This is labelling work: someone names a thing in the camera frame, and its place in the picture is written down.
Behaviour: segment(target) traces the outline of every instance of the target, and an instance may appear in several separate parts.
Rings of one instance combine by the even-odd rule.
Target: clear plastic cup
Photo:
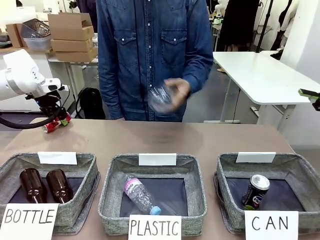
[[[149,105],[157,113],[169,113],[173,110],[172,98],[175,95],[172,88],[165,84],[151,89]]]

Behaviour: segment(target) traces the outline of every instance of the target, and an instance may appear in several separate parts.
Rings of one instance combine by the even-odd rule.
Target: cardboard box
[[[89,13],[48,14],[52,39],[85,41],[95,35]]]
[[[92,38],[86,41],[52,39],[51,46],[55,52],[89,52],[94,47],[94,43]]]
[[[12,46],[14,48],[22,48],[23,44],[21,42],[21,38],[19,35],[19,31],[16,24],[8,24],[6,25],[6,31],[10,37],[12,42]]]
[[[88,52],[57,51],[55,55],[59,61],[63,62],[90,63],[98,55],[98,49],[93,47]]]
[[[16,28],[18,29],[19,37],[20,37],[20,39],[21,39],[22,46],[25,47],[25,48],[27,48],[28,45],[26,44],[24,38],[21,36],[22,23],[17,23],[17,24],[16,24]]]

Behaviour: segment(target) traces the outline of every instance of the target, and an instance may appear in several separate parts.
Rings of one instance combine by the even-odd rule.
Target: brown glass bottle
[[[25,169],[20,173],[21,186],[30,203],[47,203],[47,188],[41,180],[38,170],[34,168]]]
[[[65,204],[74,197],[67,177],[61,169],[50,171],[46,175],[46,181],[56,203]]]

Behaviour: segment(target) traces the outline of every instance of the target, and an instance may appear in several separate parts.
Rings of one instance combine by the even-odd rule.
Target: black mesh basket
[[[36,18],[22,24],[21,35],[24,39],[42,39],[50,34],[49,26]]]

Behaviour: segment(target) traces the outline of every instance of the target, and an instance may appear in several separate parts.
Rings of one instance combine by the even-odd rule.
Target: black soda can
[[[242,204],[246,210],[257,210],[261,200],[270,188],[270,181],[263,175],[253,175],[248,190],[242,197]]]

